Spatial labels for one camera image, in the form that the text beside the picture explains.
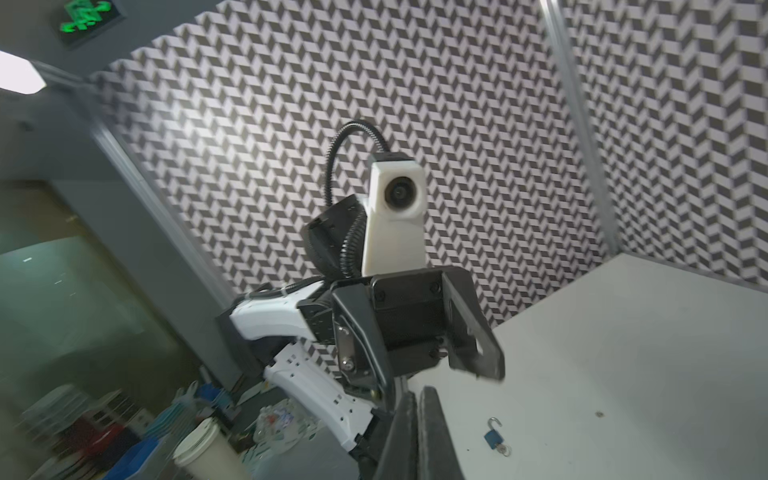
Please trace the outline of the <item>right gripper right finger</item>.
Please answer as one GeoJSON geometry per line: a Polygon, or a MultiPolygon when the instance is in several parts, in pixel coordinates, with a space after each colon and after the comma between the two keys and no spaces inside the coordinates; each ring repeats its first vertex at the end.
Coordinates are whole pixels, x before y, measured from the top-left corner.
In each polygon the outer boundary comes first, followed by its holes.
{"type": "Polygon", "coordinates": [[[418,400],[418,478],[464,480],[437,390],[425,386],[418,400]]]}

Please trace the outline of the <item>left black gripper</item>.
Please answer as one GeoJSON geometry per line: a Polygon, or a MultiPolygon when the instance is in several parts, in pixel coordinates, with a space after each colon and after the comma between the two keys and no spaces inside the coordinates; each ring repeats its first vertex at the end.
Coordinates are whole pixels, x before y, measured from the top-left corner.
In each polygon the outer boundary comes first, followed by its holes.
{"type": "Polygon", "coordinates": [[[396,407],[397,379],[449,366],[502,381],[505,358],[479,304],[472,275],[431,267],[338,280],[298,309],[316,342],[333,344],[346,393],[396,407]]]}

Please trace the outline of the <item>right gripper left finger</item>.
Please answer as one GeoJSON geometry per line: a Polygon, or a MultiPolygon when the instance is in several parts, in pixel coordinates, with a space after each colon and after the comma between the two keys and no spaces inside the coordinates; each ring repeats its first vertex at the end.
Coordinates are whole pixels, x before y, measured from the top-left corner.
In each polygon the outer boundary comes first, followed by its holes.
{"type": "Polygon", "coordinates": [[[417,401],[409,392],[398,403],[374,479],[414,480],[418,458],[417,401]]]}

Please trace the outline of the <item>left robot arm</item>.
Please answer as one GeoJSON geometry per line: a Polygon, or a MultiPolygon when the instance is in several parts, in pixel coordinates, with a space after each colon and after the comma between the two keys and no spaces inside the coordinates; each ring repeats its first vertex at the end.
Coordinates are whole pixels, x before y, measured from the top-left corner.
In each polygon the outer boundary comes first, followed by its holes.
{"type": "Polygon", "coordinates": [[[320,420],[364,479],[459,479],[437,390],[446,362],[502,381],[503,350],[472,274],[427,261],[423,167],[365,120],[325,156],[324,209],[301,231],[317,275],[240,295],[218,321],[242,368],[320,420]]]}

